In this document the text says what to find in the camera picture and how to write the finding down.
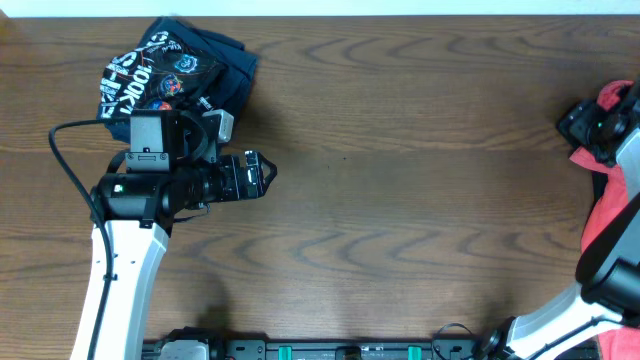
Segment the wood grain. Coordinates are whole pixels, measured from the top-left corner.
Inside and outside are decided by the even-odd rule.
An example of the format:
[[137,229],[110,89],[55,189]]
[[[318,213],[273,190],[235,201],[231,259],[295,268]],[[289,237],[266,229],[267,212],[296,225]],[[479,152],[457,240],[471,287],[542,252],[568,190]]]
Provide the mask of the wood grain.
[[[0,353],[67,358],[88,210],[50,155],[152,19],[9,20],[0,33]],[[232,147],[279,167],[259,201],[174,230],[147,326],[273,338],[427,337],[531,311],[572,280],[591,194],[554,123],[633,78],[637,17],[194,18],[260,56]],[[100,127],[59,140],[86,186]]]

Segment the pink fabric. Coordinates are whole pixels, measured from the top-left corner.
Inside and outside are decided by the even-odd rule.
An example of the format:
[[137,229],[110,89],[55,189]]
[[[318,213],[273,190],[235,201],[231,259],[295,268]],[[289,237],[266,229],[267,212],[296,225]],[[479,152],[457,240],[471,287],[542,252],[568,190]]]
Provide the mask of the pink fabric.
[[[598,104],[609,110],[620,98],[617,91],[622,86],[632,85],[632,81],[614,81],[605,86],[598,96]],[[584,233],[582,234],[582,251],[593,242],[600,232],[613,220],[618,213],[629,202],[627,199],[627,188],[624,182],[624,175],[619,166],[608,168],[596,162],[593,155],[584,148],[579,148],[571,155],[571,161],[585,169],[607,174],[609,181],[605,187],[602,198],[598,200]],[[603,360],[639,360],[640,359],[640,330],[619,329],[600,334],[600,349]]]

